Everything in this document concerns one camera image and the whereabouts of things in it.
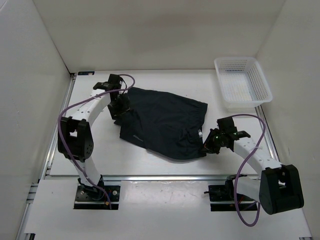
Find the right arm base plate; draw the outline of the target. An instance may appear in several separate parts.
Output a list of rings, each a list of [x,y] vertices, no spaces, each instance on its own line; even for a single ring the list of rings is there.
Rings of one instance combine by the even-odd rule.
[[[208,190],[203,192],[209,196],[211,212],[235,212],[234,197],[228,192],[225,185],[209,185]],[[240,211],[257,211],[257,203],[245,195],[237,194]]]

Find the dark navy shorts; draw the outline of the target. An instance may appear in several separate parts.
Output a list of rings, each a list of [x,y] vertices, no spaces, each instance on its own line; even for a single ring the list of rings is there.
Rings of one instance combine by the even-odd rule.
[[[170,92],[133,87],[128,91],[130,111],[114,123],[119,137],[175,161],[203,158],[199,133],[208,104]]]

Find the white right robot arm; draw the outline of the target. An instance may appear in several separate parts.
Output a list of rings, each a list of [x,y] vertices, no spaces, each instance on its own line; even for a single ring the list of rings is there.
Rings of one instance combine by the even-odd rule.
[[[227,148],[243,159],[248,158],[247,164],[258,174],[259,180],[244,174],[227,177],[224,193],[230,200],[246,196],[260,203],[269,215],[304,206],[298,169],[270,157],[247,132],[211,129],[203,146],[211,154],[218,154],[221,148]]]

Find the aluminium rail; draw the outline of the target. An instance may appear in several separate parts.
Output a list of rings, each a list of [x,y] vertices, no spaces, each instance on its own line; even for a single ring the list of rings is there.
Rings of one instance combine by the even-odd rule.
[[[71,98],[71,94],[72,94],[72,90],[73,90],[73,87],[75,84],[76,77],[77,77],[77,73],[70,74],[70,80],[68,82],[68,87],[66,89],[66,92],[65,92],[65,95],[63,98],[63,102],[62,102],[62,105],[61,105],[59,112],[61,112],[70,102],[70,98]],[[45,179],[45,177],[47,175],[47,171],[51,169],[51,165],[52,165],[52,161],[53,161],[53,157],[54,157],[54,154],[56,151],[56,146],[57,146],[57,141],[58,141],[57,140],[57,133],[58,133],[58,126],[55,125],[55,128],[51,134],[49,147],[47,148],[47,150],[45,152],[44,160],[42,161],[42,168],[41,168],[39,177],[36,180],[36,182],[33,182],[30,185],[28,195],[26,198],[26,202],[25,202],[25,208],[24,208],[24,212],[22,215],[22,219],[21,219],[21,222],[20,222],[16,237],[15,237],[16,240],[33,240],[35,238],[34,233],[24,233],[24,231],[25,231],[26,223],[28,221],[29,213],[31,210],[31,204],[33,203],[34,198],[36,196],[39,182],[40,182],[40,180]]]
[[[264,134],[264,141],[265,141],[265,144],[266,144],[267,149],[269,151],[269,154],[276,161],[280,162],[281,160],[279,158],[279,155],[278,155],[278,152],[277,152],[277,149],[276,149],[276,145],[274,143],[272,134],[270,132],[270,128],[269,128],[269,125],[267,123],[267,119],[266,119],[266,116],[265,116],[265,113],[263,111],[262,106],[260,105],[258,107],[255,107],[255,111],[256,111],[257,116],[260,117],[265,123],[266,130],[265,130],[265,134]]]
[[[230,175],[103,175],[105,181],[223,181]]]

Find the aluminium front rail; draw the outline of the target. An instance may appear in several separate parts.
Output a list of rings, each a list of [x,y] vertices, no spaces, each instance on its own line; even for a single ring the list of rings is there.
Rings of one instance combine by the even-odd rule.
[[[223,181],[230,175],[103,175],[105,181]]]

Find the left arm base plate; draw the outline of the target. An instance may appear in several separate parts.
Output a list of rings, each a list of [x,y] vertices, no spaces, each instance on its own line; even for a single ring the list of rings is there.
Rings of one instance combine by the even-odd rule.
[[[104,185],[104,191],[94,190],[92,187],[86,187],[78,184],[75,193],[73,208],[75,210],[118,210],[121,186]]]

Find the aluminium left side rail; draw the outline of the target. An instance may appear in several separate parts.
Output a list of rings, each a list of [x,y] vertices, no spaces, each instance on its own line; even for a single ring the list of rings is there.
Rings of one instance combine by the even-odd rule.
[[[68,87],[66,89],[66,92],[65,92],[65,95],[63,98],[63,102],[62,102],[62,105],[61,105],[59,112],[61,112],[70,102],[70,98],[71,98],[71,94],[72,94],[72,90],[73,90],[73,87],[75,84],[76,77],[77,77],[77,73],[70,74],[70,80],[68,82]],[[52,161],[53,161],[53,157],[54,157],[54,154],[56,151],[56,146],[57,146],[57,141],[58,141],[57,140],[57,133],[58,133],[58,126],[55,125],[55,128],[51,134],[49,147],[47,148],[47,150],[45,152],[44,160],[42,161],[42,168],[41,168],[39,177],[36,180],[36,182],[33,182],[30,185],[28,195],[26,198],[26,202],[25,202],[25,208],[24,208],[24,212],[22,215],[22,219],[21,219],[21,222],[20,222],[16,237],[15,237],[16,240],[33,240],[35,238],[34,233],[24,233],[24,231],[25,231],[26,223],[28,221],[29,213],[31,210],[31,204],[33,203],[34,198],[36,196],[39,182],[40,182],[40,180],[45,179],[45,177],[47,175],[47,171],[51,169],[51,165],[52,165]]]

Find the aluminium right side rail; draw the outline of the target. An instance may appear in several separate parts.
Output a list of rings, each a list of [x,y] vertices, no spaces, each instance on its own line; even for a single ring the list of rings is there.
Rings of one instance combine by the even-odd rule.
[[[265,130],[265,134],[264,134],[264,141],[265,141],[265,144],[266,144],[267,149],[269,151],[269,154],[276,161],[280,162],[281,160],[279,158],[279,155],[278,155],[278,152],[277,152],[277,149],[276,149],[276,145],[274,143],[272,134],[270,132],[270,128],[269,128],[269,125],[267,123],[267,119],[266,119],[266,116],[265,116],[265,113],[263,111],[262,106],[260,105],[258,107],[255,107],[255,111],[256,111],[257,116],[260,117],[265,123],[266,130]]]

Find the white plastic mesh basket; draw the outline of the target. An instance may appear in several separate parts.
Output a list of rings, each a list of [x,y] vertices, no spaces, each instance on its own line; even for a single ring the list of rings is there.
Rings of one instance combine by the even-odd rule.
[[[218,57],[214,67],[228,110],[252,109],[273,100],[266,77],[254,57]]]

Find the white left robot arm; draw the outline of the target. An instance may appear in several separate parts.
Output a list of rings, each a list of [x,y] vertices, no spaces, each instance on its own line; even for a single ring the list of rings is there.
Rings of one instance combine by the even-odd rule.
[[[94,85],[89,99],[68,107],[65,111],[79,106],[72,115],[59,116],[58,151],[74,165],[79,175],[80,186],[93,200],[100,200],[105,194],[103,177],[95,167],[92,153],[94,140],[91,127],[105,108],[113,120],[118,120],[130,111],[126,85],[120,75],[116,80],[98,82]]]

